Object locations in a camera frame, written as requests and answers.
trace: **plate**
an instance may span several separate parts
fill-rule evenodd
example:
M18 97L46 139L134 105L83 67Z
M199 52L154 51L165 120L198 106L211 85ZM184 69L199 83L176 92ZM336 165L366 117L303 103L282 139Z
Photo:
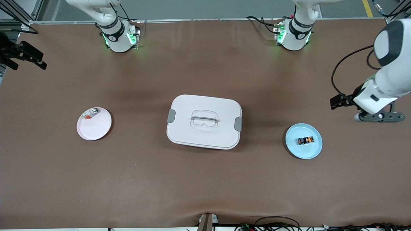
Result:
M77 132L85 140L98 140L105 136L111 127L111 114L109 111L101 107L92 108L97 108L100 112L91 119L85 120L80 116L77 120Z
M314 138L313 143L309 144L298 144L298 138L304 138L312 136ZM286 135L285 143L288 150L298 158L301 159L312 159L320 154L323 148L323 140L320 133L313 126L299 123L291 126Z

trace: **connector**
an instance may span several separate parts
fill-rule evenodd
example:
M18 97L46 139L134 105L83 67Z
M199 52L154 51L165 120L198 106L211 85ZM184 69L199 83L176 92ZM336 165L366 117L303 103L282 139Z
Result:
M384 13L384 11L383 11L383 8L380 6L380 4L378 4L378 3L376 3L376 2L373 2L372 4L375 6L375 8L377 9L377 12L378 12L380 15L385 15L385 13Z
M284 24L280 24L280 23L276 23L276 24L274 24L274 26L273 26L274 28L281 28L281 29L284 29Z

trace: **orange and black object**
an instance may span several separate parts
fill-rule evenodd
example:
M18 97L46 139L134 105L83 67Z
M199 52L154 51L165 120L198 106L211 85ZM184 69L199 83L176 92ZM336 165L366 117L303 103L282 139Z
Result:
M313 143L313 142L314 142L314 138L312 136L304 137L304 138L298 138L298 144L299 145Z

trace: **metal frame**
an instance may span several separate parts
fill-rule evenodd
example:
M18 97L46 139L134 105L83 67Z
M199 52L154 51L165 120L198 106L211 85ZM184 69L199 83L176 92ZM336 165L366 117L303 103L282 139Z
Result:
M373 20L382 19L383 17L374 18L318 18L318 20ZM266 18L265 20L280 20L282 18ZM246 21L248 18L221 18L221 19L162 19L162 20L132 20L135 23L175 23L180 21ZM81 24L95 24L95 21L33 21L31 24L38 25L81 25Z
M0 0L2 8L8 10L11 14L14 14L16 18L20 21L30 24L30 22L34 21L34 18L28 14L19 4L17 4L14 0Z
M37 0L36 5L34 6L33 12L31 12L31 16L34 17L35 20L38 19L40 9L43 7L44 0Z

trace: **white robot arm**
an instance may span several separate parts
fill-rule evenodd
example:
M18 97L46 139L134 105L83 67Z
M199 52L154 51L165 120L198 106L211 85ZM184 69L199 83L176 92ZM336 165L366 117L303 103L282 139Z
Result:
M120 20L113 10L121 0L66 0L88 14L103 31L107 46L114 52L126 52L137 46L139 30L128 21Z
M363 122L403 121L405 116L394 112L393 107L395 100L411 91L411 19L395 20L385 26L374 41L374 52L382 68L347 96L362 111L354 119ZM331 99L332 109L350 105L341 100L338 103L338 96ZM384 110L387 105L390 105L390 111Z
M279 35L275 40L284 48L297 51L303 48L311 35L311 29L319 16L319 5L341 2L342 0L292 0L296 5L293 18L288 18L279 23L280 28L275 29Z

